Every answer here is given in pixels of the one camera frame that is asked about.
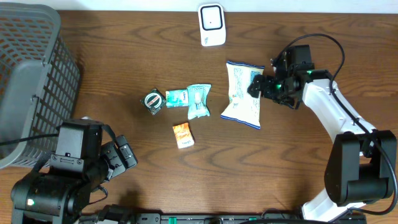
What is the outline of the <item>white yellow chip bag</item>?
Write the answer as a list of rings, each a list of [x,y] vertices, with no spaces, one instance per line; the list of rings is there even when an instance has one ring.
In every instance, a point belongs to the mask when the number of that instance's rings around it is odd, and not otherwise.
[[[226,68],[229,81],[229,104],[220,117],[260,129],[259,94],[252,97],[248,93],[248,88],[256,75],[262,75],[264,66],[228,60]]]

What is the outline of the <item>teal white snack packet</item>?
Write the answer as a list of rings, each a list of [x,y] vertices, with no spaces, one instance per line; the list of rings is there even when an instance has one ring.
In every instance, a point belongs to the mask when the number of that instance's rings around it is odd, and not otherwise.
[[[210,116],[206,99],[210,92],[210,84],[194,84],[187,87],[188,91],[188,119]]]

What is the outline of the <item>orange snack packet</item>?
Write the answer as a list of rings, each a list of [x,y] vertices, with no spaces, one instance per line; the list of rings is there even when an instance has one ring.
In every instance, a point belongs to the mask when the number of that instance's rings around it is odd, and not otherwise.
[[[187,148],[193,146],[195,141],[190,131],[190,127],[188,123],[178,124],[172,127],[177,147],[179,149]]]

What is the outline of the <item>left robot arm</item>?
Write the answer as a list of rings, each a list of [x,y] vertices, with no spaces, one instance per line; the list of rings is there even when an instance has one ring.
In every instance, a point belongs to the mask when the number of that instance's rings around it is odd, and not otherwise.
[[[57,148],[44,154],[11,191],[13,223],[76,223],[105,182],[135,167],[125,136],[91,119],[59,127]]]

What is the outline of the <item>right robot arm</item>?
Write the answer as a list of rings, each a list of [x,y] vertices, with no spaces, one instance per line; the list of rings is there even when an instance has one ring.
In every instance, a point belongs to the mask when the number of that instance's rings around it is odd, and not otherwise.
[[[335,222],[363,206],[392,198],[397,204],[397,138],[364,120],[338,89],[328,70],[317,70],[309,45],[287,47],[272,60],[273,76],[257,75],[248,87],[256,98],[297,109],[310,108],[329,134],[333,147],[324,174],[325,188],[301,207],[305,220]]]

